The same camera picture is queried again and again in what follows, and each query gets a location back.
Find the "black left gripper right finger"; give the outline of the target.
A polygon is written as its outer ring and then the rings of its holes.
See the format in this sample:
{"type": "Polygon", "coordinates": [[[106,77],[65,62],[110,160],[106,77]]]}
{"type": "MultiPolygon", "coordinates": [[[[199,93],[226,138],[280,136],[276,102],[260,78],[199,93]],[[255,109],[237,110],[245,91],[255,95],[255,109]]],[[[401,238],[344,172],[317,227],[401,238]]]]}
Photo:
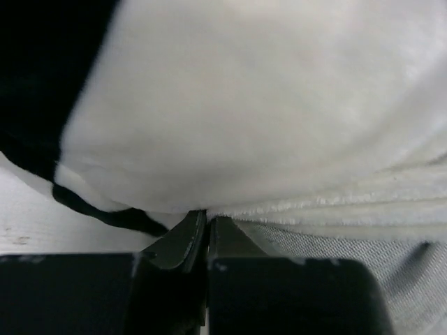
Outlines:
{"type": "Polygon", "coordinates": [[[231,219],[210,224],[210,334],[394,334],[360,262],[274,255],[231,219]]]}

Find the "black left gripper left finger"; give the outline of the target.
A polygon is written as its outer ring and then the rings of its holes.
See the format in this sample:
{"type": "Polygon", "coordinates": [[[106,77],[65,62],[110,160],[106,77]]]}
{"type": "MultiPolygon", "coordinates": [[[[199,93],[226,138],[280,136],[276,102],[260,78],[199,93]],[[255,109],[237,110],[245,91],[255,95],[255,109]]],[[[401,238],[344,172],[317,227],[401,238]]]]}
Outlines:
{"type": "Polygon", "coordinates": [[[199,334],[207,219],[142,251],[1,256],[2,334],[199,334]]]}

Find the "black white checkered pillowcase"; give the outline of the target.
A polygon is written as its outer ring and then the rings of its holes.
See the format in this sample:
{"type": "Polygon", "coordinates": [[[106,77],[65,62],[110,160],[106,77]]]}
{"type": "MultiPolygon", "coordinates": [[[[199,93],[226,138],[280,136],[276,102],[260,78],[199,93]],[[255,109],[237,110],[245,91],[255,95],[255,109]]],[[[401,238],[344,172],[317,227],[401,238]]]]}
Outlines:
{"type": "Polygon", "coordinates": [[[2,1],[1,163],[108,225],[446,240],[445,1],[2,1]]]}

